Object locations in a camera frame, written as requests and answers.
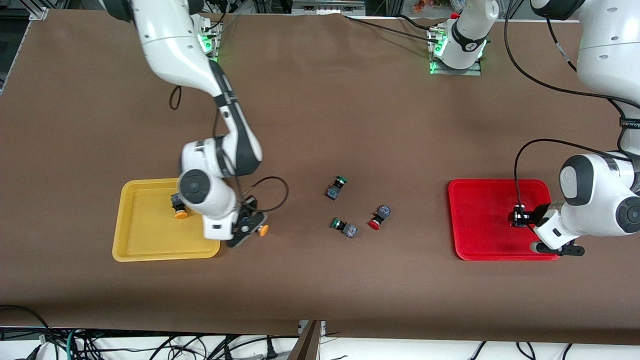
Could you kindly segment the red push button switch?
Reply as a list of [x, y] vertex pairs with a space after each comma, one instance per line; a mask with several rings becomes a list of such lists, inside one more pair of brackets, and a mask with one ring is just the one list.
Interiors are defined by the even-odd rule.
[[515, 203], [512, 211], [507, 215], [507, 220], [509, 221], [511, 227], [528, 227], [528, 215], [526, 214], [525, 206], [521, 203]]
[[368, 227], [373, 230], [380, 230], [382, 223], [390, 216], [391, 208], [386, 205], [380, 205], [375, 212], [372, 213], [372, 218], [368, 223]]

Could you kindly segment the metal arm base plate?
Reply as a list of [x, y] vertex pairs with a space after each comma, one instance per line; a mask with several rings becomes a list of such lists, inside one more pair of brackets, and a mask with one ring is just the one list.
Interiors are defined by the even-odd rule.
[[428, 45], [429, 70], [432, 75], [480, 76], [482, 74], [480, 57], [486, 46], [485, 40], [478, 49], [465, 52], [462, 51], [460, 44], [448, 38], [445, 27], [430, 26], [426, 35], [429, 40], [434, 40]]
[[198, 40], [203, 52], [211, 60], [217, 61], [224, 23], [221, 20], [213, 22], [201, 15], [195, 15], [194, 22], [197, 24]]

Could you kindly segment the aluminium frame bar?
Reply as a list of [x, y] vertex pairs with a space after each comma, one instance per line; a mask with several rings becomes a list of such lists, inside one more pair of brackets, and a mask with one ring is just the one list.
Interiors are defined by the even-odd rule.
[[291, 0], [292, 15], [366, 16], [365, 0]]

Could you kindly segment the green push button switch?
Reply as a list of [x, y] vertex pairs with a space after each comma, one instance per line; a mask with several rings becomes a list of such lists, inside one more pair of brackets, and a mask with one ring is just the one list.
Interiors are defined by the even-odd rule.
[[334, 218], [330, 227], [341, 234], [345, 235], [348, 239], [354, 239], [358, 233], [358, 228], [349, 222], [342, 221], [339, 218]]
[[344, 177], [341, 177], [341, 176], [335, 177], [334, 182], [331, 183], [329, 187], [327, 187], [325, 191], [325, 196], [327, 196], [327, 198], [331, 199], [332, 201], [335, 201], [339, 197], [343, 187], [347, 182], [348, 181]]

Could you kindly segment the brown table cover sheet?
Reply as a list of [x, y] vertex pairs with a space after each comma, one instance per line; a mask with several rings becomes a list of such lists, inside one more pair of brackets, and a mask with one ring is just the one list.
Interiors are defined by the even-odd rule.
[[215, 103], [186, 88], [172, 111], [130, 23], [50, 11], [0, 95], [0, 305], [51, 327], [294, 334], [318, 319], [342, 337], [640, 345], [638, 234], [552, 261], [455, 255], [451, 180], [511, 179], [533, 139], [607, 151], [620, 132], [605, 100], [521, 75], [501, 24], [490, 38], [481, 76], [438, 76], [416, 39], [338, 14], [240, 16], [219, 61], [263, 149], [242, 183], [279, 176], [290, 196], [268, 235], [216, 257], [125, 263], [122, 187], [176, 177]]

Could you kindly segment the yellow plastic tray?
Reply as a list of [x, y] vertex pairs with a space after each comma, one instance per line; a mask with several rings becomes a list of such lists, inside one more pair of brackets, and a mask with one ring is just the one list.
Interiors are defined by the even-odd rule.
[[200, 215], [175, 217], [177, 178], [131, 180], [119, 196], [112, 257], [118, 262], [207, 259], [221, 241], [206, 239]]

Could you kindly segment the red plastic tray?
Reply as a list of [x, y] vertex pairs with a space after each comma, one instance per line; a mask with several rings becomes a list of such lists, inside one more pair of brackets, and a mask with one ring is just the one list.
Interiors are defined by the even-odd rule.
[[511, 224], [518, 204], [512, 178], [457, 178], [448, 184], [455, 253], [464, 261], [555, 261], [537, 253], [537, 236]]

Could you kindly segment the brown wooden beam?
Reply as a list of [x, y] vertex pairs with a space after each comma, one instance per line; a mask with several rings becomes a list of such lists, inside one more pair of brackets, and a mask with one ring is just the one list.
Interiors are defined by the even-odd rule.
[[320, 340], [322, 339], [320, 321], [310, 320], [286, 360], [318, 360]]

